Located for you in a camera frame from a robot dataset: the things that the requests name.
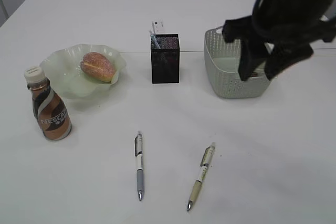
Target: gray pen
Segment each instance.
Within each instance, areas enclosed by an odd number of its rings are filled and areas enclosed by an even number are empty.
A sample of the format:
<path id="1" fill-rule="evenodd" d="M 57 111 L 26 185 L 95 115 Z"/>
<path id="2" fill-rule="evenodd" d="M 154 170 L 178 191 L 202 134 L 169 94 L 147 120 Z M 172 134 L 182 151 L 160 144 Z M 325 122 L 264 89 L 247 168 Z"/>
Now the gray pen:
<path id="1" fill-rule="evenodd" d="M 142 134 L 138 131 L 135 138 L 135 156 L 136 156 L 136 171 L 137 171 L 137 185 L 139 200 L 142 201 L 144 194 L 143 185 L 143 158 L 142 158 Z"/>
<path id="2" fill-rule="evenodd" d="M 190 209 L 193 207 L 193 205 L 196 202 L 196 199 L 198 197 L 198 194 L 201 191 L 201 187 L 205 178 L 205 174 L 208 171 L 211 159 L 215 152 L 215 143 L 212 143 L 211 146 L 209 146 L 203 155 L 202 161 L 201 161 L 201 169 L 199 170 L 200 173 L 198 175 L 197 180 L 195 181 L 193 190 L 190 194 L 188 205 L 187 205 L 187 211 L 189 212 Z"/>

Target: bread roll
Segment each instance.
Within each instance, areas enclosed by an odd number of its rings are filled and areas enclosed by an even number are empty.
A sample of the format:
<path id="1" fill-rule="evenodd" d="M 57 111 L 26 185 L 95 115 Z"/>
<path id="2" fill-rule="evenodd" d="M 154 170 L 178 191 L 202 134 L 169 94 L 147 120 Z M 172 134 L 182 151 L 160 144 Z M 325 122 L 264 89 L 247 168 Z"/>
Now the bread roll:
<path id="1" fill-rule="evenodd" d="M 104 55 L 97 52 L 84 55 L 80 68 L 89 76 L 104 82 L 110 82 L 116 73 L 114 65 Z"/>

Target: pen grip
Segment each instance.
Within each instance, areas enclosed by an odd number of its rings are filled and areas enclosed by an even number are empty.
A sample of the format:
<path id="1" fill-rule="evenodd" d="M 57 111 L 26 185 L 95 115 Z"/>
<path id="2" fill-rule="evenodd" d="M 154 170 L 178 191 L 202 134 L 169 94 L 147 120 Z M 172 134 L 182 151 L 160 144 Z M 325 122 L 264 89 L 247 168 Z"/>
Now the pen grip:
<path id="1" fill-rule="evenodd" d="M 138 191 L 144 191 L 143 170 L 137 170 L 137 184 L 138 184 Z"/>
<path id="2" fill-rule="evenodd" d="M 193 187 L 193 190 L 190 194 L 190 197 L 189 197 L 189 200 L 192 201 L 192 202 L 196 202 L 197 200 L 197 197 L 198 197 L 198 194 L 200 193 L 201 191 L 201 186 L 202 186 L 202 183 L 199 182 L 198 180 L 195 181 L 195 184 L 194 184 L 194 187 Z"/>

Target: pen cap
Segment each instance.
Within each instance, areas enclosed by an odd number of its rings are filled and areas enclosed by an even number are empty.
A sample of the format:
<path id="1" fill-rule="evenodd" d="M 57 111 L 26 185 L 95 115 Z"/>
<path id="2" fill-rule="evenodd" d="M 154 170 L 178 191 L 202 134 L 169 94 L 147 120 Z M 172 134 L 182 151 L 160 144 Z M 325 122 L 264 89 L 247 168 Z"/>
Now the pen cap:
<path id="1" fill-rule="evenodd" d="M 209 165 L 211 160 L 212 160 L 212 157 L 214 155 L 214 152 L 215 152 L 215 143 L 212 143 L 211 146 L 209 146 L 205 152 L 204 152 L 204 155 L 203 155 L 203 158 L 202 158 L 202 162 L 201 162 L 201 166 L 204 166 L 204 165 Z"/>
<path id="2" fill-rule="evenodd" d="M 138 156 L 142 153 L 142 134 L 138 131 L 138 135 L 136 136 L 135 140 L 135 156 Z"/>

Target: plastic bottle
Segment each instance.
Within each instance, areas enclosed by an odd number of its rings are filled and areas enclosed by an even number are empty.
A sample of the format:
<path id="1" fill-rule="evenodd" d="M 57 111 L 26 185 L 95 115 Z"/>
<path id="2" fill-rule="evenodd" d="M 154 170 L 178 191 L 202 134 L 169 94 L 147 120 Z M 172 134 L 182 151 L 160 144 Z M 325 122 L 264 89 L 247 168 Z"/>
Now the plastic bottle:
<path id="1" fill-rule="evenodd" d="M 71 121 L 62 99 L 51 88 L 41 67 L 31 67 L 24 75 L 33 96 L 33 113 L 43 135 L 49 140 L 63 139 L 71 131 Z"/>

